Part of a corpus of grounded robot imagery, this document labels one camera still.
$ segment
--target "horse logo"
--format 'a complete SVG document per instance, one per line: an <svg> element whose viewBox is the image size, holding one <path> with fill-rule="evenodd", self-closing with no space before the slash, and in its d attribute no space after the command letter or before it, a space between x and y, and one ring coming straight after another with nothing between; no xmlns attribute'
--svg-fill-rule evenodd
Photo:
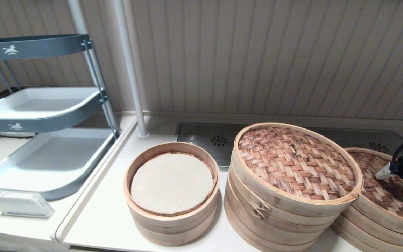
<svg viewBox="0 0 403 252"><path fill-rule="evenodd" d="M10 129L11 130L22 130L22 129L24 129L23 127L21 127L21 124L18 122L18 123L15 123L15 124L8 124L9 126L11 126L10 127Z"/></svg>
<svg viewBox="0 0 403 252"><path fill-rule="evenodd" d="M15 46L14 45L11 45L10 46L10 48L5 48L5 47L3 47L3 50L6 50L5 52L4 52L4 54L18 54L18 51L17 50L15 50Z"/></svg>

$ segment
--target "clear acrylic block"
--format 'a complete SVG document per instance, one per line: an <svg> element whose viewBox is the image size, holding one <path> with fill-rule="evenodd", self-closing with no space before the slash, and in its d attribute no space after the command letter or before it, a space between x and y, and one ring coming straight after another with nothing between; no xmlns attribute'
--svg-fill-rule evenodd
<svg viewBox="0 0 403 252"><path fill-rule="evenodd" d="M0 190L0 211L3 215L50 218L55 210L37 192Z"/></svg>

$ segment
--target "rack shelf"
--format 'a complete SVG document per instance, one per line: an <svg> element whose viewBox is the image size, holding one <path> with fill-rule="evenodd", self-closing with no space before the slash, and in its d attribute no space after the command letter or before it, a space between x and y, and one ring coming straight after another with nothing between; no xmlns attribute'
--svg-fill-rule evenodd
<svg viewBox="0 0 403 252"><path fill-rule="evenodd" d="M43 35L0 38L0 60L45 58L81 53L82 41L90 41L88 34Z"/></svg>
<svg viewBox="0 0 403 252"><path fill-rule="evenodd" d="M46 200L75 193L104 156L109 129L43 133L0 161L0 188L34 191Z"/></svg>
<svg viewBox="0 0 403 252"><path fill-rule="evenodd" d="M81 52L95 87L21 89L7 62ZM0 132L40 133L0 162L0 189L34 191L47 200L75 193L119 136L92 40L88 34L0 38L0 60L17 86L0 66L10 92L0 99ZM110 129L67 129L100 107Z"/></svg>
<svg viewBox="0 0 403 252"><path fill-rule="evenodd" d="M0 99L0 132L50 132L88 119L100 106L96 87L27 88Z"/></svg>

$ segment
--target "beige wall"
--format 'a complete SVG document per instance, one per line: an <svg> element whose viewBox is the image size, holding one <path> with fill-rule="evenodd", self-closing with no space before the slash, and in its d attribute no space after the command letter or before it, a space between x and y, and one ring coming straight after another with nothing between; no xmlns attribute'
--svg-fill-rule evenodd
<svg viewBox="0 0 403 252"><path fill-rule="evenodd" d="M82 3L115 108L133 110L112 2ZM74 32L64 0L0 13L0 37ZM403 119L403 1L133 0L133 14L146 110ZM16 72L91 85L78 55Z"/></svg>

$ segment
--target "stacked bamboo steamer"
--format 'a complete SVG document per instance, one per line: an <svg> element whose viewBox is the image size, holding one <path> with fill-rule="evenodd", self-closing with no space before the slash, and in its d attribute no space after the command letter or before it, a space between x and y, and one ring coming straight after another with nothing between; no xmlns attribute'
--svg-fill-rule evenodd
<svg viewBox="0 0 403 252"><path fill-rule="evenodd" d="M301 252L359 195L357 163L308 129L259 123L236 136L225 191L235 231L262 251Z"/></svg>
<svg viewBox="0 0 403 252"><path fill-rule="evenodd" d="M375 178L391 156L362 148L346 150L363 172L363 191L331 228L365 252L403 252L403 179Z"/></svg>
<svg viewBox="0 0 403 252"><path fill-rule="evenodd" d="M206 182L203 165L208 184L200 185ZM179 246L211 225L219 183L219 167L208 152L189 143L168 142L136 157L125 174L123 190L138 231L158 245Z"/></svg>

